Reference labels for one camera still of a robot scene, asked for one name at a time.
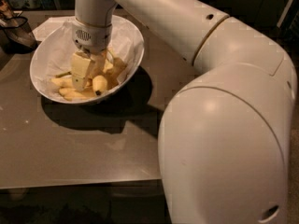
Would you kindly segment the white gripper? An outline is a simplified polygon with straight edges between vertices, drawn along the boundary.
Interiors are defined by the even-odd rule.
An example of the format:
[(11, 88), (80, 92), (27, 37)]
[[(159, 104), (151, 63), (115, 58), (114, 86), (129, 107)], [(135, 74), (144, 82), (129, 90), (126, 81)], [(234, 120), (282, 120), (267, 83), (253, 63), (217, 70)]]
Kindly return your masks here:
[(82, 23), (77, 19), (72, 21), (72, 39), (75, 45), (81, 50), (92, 53), (90, 58), (86, 53), (77, 51), (71, 57), (72, 83), (77, 91), (84, 90), (90, 74), (91, 77), (96, 77), (102, 73), (111, 33), (111, 24), (98, 27)]

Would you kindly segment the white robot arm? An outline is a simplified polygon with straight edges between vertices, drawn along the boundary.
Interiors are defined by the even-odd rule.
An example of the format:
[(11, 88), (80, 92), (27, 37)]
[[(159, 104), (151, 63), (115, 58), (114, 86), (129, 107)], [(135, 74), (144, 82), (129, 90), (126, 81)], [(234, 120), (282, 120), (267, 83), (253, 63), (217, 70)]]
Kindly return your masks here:
[(297, 75), (288, 53), (197, 0), (76, 0), (73, 38), (97, 53), (123, 7), (198, 72), (170, 101), (158, 153), (172, 224), (287, 224)]

